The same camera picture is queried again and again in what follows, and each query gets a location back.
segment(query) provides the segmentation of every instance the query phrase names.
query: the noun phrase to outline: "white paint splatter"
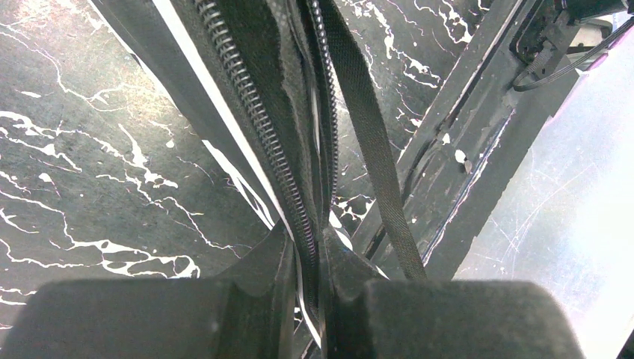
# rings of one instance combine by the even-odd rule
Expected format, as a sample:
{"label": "white paint splatter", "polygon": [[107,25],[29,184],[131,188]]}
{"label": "white paint splatter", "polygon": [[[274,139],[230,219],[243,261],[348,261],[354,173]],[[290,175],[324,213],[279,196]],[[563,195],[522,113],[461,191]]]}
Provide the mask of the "white paint splatter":
{"label": "white paint splatter", "polygon": [[35,92],[30,92],[30,91],[20,91],[20,93],[22,95],[33,97],[34,99],[39,99],[40,97],[42,97],[42,95],[40,95],[38,93],[35,93]]}
{"label": "white paint splatter", "polygon": [[49,174],[40,174],[37,178],[39,178],[40,180],[44,181],[44,182],[50,182],[53,183],[53,180],[51,179],[51,177],[49,176]]}
{"label": "white paint splatter", "polygon": [[15,217],[16,217],[15,215],[6,215],[6,214],[4,213],[4,208],[0,208],[0,218],[2,218],[2,220],[3,220],[6,224],[8,224],[8,225],[12,226],[13,228],[15,228],[15,229],[19,230],[20,232],[24,232],[24,233],[28,233],[28,234],[35,234],[35,233],[39,233],[39,232],[37,232],[37,231],[30,231],[30,230],[25,230],[25,229],[22,229],[20,226],[18,226],[17,224],[15,224],[15,223],[13,223],[13,222],[11,221],[11,219],[13,219],[13,218],[15,218]]}
{"label": "white paint splatter", "polygon": [[462,152],[461,150],[456,150],[455,158],[458,163],[464,163],[464,161],[467,159],[467,155],[465,155],[464,152]]}
{"label": "white paint splatter", "polygon": [[[154,183],[154,188],[161,187],[162,185],[168,185],[170,187],[178,188],[178,184],[176,182],[165,179],[160,174],[155,174],[150,171],[149,168],[145,167],[145,162],[147,162],[147,158],[143,155],[143,151],[141,151],[141,147],[139,146],[138,142],[135,140],[135,138],[132,137],[132,135],[130,135],[130,132],[128,132],[121,123],[119,123],[119,129],[121,129],[121,131],[123,131],[123,133],[128,136],[130,142],[132,142],[132,164],[136,168],[142,168],[145,170],[145,183]],[[162,180],[162,182],[156,183],[156,180],[159,179]]]}

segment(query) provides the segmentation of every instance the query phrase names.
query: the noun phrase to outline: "webbing strap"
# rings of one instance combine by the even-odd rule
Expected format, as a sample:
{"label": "webbing strap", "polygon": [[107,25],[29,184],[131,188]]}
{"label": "webbing strap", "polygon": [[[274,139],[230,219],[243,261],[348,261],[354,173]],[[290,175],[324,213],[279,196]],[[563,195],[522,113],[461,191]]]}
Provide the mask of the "webbing strap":
{"label": "webbing strap", "polygon": [[375,190],[387,235],[408,279],[426,279],[405,221],[390,142],[363,53],[333,0],[321,0],[330,56]]}

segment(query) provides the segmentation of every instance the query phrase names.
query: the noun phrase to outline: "white stripe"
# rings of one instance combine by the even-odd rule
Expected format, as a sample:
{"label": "white stripe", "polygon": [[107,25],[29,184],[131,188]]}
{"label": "white stripe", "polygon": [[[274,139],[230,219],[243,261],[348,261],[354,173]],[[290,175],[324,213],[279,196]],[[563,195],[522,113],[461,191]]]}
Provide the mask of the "white stripe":
{"label": "white stripe", "polygon": [[[233,181],[233,184],[236,186],[236,189],[238,189],[238,192],[242,194],[242,197],[244,197],[245,200],[247,200],[247,203],[249,203],[249,206],[251,206],[253,211],[258,215],[259,219],[261,219],[262,222],[264,222],[264,225],[269,230],[272,229],[275,223],[273,222],[273,218],[271,218],[271,214],[268,211],[268,207],[262,201],[262,198],[260,198],[260,196],[253,190],[253,188],[251,188],[249,183],[246,180],[244,180],[244,177],[240,174],[238,169],[235,168],[231,164],[231,162],[229,162],[227,157],[219,149],[213,147],[212,144],[207,140],[203,140],[203,144],[205,145],[205,147],[207,147],[207,150],[209,150],[212,156],[214,156],[214,159],[216,160],[216,162],[218,162],[220,167],[222,167],[223,171],[229,174],[229,176],[231,177],[231,180]],[[246,188],[246,191],[249,191],[249,193],[253,196],[253,198],[259,204],[259,207],[261,209],[256,208],[251,203],[251,200],[247,196],[245,188]]]}

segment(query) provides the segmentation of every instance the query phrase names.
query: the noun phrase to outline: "zipper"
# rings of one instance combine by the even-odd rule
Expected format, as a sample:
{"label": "zipper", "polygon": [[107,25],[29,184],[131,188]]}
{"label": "zipper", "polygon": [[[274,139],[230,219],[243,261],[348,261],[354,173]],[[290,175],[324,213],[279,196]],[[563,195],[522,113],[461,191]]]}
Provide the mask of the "zipper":
{"label": "zipper", "polygon": [[[248,69],[231,37],[230,30],[222,17],[222,13],[218,9],[217,1],[193,0],[193,3],[202,19],[203,26],[210,36],[212,45],[223,64],[225,73],[237,90],[238,97],[246,109],[251,124],[256,130],[258,140],[264,148],[268,163],[273,169],[275,179],[280,185],[283,199],[291,216],[289,224],[292,226],[295,246],[298,250],[301,264],[304,301],[305,304],[307,304],[307,311],[312,315],[312,320],[316,322],[318,318],[318,246],[314,229],[308,219],[307,210],[302,200],[298,184],[293,177],[279,136],[273,127],[273,121],[266,113],[264,103],[258,94],[258,90],[251,80]],[[313,30],[315,31],[316,39],[319,44],[319,64],[321,68],[325,69],[316,72],[318,74],[321,73],[321,75],[318,75],[318,88],[321,93],[320,99],[327,98],[327,102],[321,101],[321,113],[327,114],[326,118],[322,117],[321,124],[324,126],[324,143],[326,144],[326,171],[327,182],[330,188],[329,203],[332,203],[336,191],[336,169],[338,160],[334,78],[327,49],[324,23],[318,2],[310,1],[309,6],[314,24]]]}
{"label": "zipper", "polygon": [[317,67],[318,89],[320,90],[321,100],[321,123],[324,125],[324,147],[326,155],[326,175],[327,184],[330,188],[328,209],[332,205],[337,187],[337,172],[339,164],[339,140],[336,116],[336,91],[335,79],[332,60],[330,59],[330,50],[328,48],[328,37],[324,24],[324,18],[321,15],[321,8],[318,0],[306,0],[310,19],[312,20],[312,30],[309,35],[314,36],[313,48],[317,48],[315,52],[316,58],[314,64]]}

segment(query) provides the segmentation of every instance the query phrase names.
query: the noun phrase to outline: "black cable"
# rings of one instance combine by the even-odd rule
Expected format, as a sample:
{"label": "black cable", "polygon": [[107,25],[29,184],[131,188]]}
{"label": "black cable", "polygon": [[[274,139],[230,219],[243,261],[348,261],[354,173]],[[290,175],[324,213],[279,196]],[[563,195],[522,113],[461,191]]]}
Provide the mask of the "black cable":
{"label": "black cable", "polygon": [[526,70],[524,70],[513,81],[513,89],[515,89],[517,92],[524,92],[524,91],[533,90],[542,85],[554,82],[556,79],[559,79],[563,75],[569,73],[570,71],[577,68],[579,65],[586,62],[589,58],[596,55],[601,50],[610,46],[612,43],[618,40],[619,37],[623,36],[623,34],[625,34],[626,31],[632,28],[633,25],[634,25],[634,17],[630,17],[630,19],[628,19],[616,31],[612,32],[610,36],[606,37],[605,40],[601,41],[601,43],[599,43],[594,48],[592,48],[592,50],[588,51],[579,60],[573,62],[572,64],[567,65],[566,67],[560,69],[559,71],[553,73],[552,75],[549,75],[547,77],[544,77],[543,79],[537,80],[536,82],[533,82],[527,85],[520,85],[520,82],[524,80],[525,77],[529,76],[530,74],[538,70],[539,67],[542,67],[550,58],[550,51],[548,50],[548,46],[546,45],[544,47],[544,50],[540,52],[540,54],[535,58],[532,64],[530,64],[530,66],[528,66]]}

